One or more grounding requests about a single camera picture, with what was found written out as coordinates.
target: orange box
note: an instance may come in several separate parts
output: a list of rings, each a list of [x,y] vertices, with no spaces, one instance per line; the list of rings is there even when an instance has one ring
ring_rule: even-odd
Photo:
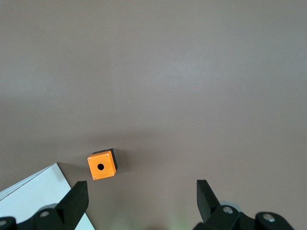
[[[87,158],[93,180],[114,176],[117,163],[113,149],[94,152]]]

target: orange face of cube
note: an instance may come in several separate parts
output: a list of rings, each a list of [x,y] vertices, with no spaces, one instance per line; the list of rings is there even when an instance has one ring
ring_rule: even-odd
[[[111,151],[94,153],[87,158],[93,180],[98,180],[116,173],[116,166]]]

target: black hole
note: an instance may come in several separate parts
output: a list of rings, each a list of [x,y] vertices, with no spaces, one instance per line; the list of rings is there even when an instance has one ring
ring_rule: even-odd
[[[105,166],[104,166],[103,164],[99,164],[99,165],[97,166],[97,168],[98,168],[99,170],[103,170],[103,169],[105,168]]]

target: silver screw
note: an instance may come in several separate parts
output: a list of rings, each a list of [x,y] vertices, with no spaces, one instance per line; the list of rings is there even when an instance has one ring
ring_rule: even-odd
[[[233,213],[232,208],[231,208],[231,207],[228,207],[228,206],[225,206],[225,207],[223,208],[223,211],[224,211],[225,213],[228,213],[228,214],[232,214],[232,213]]]
[[[269,213],[266,213],[266,214],[264,214],[263,215],[263,218],[265,219],[265,220],[267,220],[268,222],[275,222],[275,218],[272,216],[272,215],[270,215]]]
[[[39,216],[40,217],[46,217],[49,215],[49,212],[48,211],[45,211],[45,212],[42,212]]]
[[[6,225],[7,222],[8,222],[7,220],[1,220],[1,221],[0,221],[0,226]]]

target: gray floor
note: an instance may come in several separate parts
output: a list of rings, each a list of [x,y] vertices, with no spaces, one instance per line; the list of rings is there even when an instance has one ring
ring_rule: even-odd
[[[196,180],[306,229],[307,2],[0,1],[0,189],[59,162],[97,230],[190,230]],[[114,148],[118,173],[86,158]]]

